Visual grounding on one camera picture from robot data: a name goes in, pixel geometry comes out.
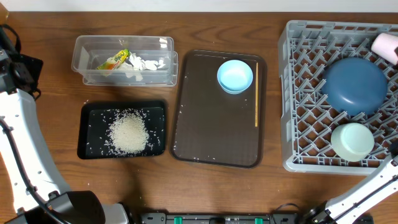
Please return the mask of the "green orange snack wrapper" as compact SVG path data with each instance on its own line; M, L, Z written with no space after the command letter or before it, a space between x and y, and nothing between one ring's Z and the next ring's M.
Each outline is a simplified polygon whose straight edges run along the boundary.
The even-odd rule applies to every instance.
M128 49L121 50L116 55L108 58L107 61L105 61L98 67L96 67L96 69L97 70L114 70L114 69L118 68L121 64L123 64L125 62L125 60L129 57L129 55L130 55L130 51Z

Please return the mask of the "white tissue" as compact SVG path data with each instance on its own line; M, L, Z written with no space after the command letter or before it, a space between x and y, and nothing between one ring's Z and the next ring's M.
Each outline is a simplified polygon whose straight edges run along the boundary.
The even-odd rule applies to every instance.
M130 53L127 59L118 67L118 70L123 71L156 71L165 67L164 60L144 60L135 53Z

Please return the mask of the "pile of white rice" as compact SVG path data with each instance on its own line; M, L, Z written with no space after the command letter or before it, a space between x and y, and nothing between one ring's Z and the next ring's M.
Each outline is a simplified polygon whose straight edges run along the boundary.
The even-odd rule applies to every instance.
M148 156L162 147L158 128L150 127L150 111L145 109L112 110L104 145L109 155Z

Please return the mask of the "light blue small bowl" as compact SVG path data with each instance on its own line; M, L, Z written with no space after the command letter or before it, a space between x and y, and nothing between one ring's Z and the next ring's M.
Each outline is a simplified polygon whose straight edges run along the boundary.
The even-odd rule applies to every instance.
M228 60L217 71L220 87L227 93L237 95L247 90L254 75L250 66L240 60Z

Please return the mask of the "wooden chopstick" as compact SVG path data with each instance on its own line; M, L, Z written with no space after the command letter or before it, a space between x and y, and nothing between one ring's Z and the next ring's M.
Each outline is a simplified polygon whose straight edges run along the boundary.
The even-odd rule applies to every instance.
M258 127L258 105L259 105L259 100L258 100L258 86L259 86L259 64L256 62L256 74L255 74L255 127Z

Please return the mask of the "dark blue plate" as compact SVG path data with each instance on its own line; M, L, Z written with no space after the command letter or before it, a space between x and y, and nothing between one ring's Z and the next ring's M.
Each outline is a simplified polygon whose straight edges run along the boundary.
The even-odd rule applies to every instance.
M344 58L325 70L321 91L335 110L350 116L374 114L387 95L387 79L374 63L363 58Z

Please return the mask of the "mint green bowl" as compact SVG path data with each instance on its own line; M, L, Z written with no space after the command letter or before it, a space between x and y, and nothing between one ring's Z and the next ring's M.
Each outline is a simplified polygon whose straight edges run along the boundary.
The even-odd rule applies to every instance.
M374 136L365 125L342 124L333 130L331 146L340 158L349 162L358 162L372 151Z

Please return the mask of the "pink plastic cup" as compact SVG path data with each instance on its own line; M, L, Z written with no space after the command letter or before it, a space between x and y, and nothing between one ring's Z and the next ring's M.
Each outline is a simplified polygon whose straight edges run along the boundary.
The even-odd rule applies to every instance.
M379 34L374 40L371 50L393 65L397 65L397 36L387 33Z

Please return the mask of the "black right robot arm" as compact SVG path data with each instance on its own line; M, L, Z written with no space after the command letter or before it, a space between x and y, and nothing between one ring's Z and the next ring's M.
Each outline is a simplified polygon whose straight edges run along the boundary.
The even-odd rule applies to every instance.
M345 194L326 201L303 216L300 223L354 223L363 213L397 192L397 154Z

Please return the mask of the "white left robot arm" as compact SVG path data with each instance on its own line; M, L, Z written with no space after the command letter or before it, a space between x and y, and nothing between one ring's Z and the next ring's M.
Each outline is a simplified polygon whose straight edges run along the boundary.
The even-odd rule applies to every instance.
M105 205L89 191L72 191L57 169L37 119L43 61L21 53L1 25L1 157L12 184L10 223L130 223L121 203Z

